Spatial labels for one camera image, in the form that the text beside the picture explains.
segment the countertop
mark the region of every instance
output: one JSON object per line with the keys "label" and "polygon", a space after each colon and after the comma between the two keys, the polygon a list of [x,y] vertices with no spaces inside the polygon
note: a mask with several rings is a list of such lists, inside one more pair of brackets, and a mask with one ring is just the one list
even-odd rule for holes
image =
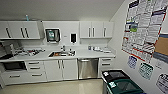
{"label": "countertop", "polygon": [[55,56],[48,57],[52,52],[59,52],[58,50],[40,52],[35,56],[14,56],[10,59],[0,60],[0,62],[12,61],[35,61],[35,60],[54,60],[54,59],[75,59],[75,58],[100,58],[100,57],[115,57],[113,53],[103,53],[90,51],[86,49],[75,50],[75,56]]}

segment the recycling bin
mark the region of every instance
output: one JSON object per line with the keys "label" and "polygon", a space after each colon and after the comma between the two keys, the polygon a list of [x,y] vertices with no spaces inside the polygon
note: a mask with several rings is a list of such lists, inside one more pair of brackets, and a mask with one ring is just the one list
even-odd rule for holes
{"label": "recycling bin", "polygon": [[107,83],[117,79],[130,79],[130,77],[122,70],[102,71],[103,94],[107,94]]}
{"label": "recycling bin", "polygon": [[131,79],[118,79],[107,83],[107,94],[143,94],[143,90]]}

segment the tile floor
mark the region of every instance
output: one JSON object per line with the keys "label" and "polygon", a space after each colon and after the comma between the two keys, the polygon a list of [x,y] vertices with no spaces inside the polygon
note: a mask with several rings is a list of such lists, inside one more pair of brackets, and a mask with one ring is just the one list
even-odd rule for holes
{"label": "tile floor", "polygon": [[6,86],[0,94],[102,94],[101,79]]}

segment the dishwasher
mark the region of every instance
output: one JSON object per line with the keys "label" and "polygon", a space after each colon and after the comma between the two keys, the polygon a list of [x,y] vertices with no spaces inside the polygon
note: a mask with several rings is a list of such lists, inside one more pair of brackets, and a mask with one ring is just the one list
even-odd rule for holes
{"label": "dishwasher", "polygon": [[78,59],[78,79],[97,78],[99,58]]}

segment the sloped ceiling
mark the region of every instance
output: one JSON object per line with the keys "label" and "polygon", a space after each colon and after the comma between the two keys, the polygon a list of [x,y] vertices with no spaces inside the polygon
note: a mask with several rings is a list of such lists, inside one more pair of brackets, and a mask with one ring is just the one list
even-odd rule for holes
{"label": "sloped ceiling", "polygon": [[124,0],[1,0],[0,20],[109,21]]}

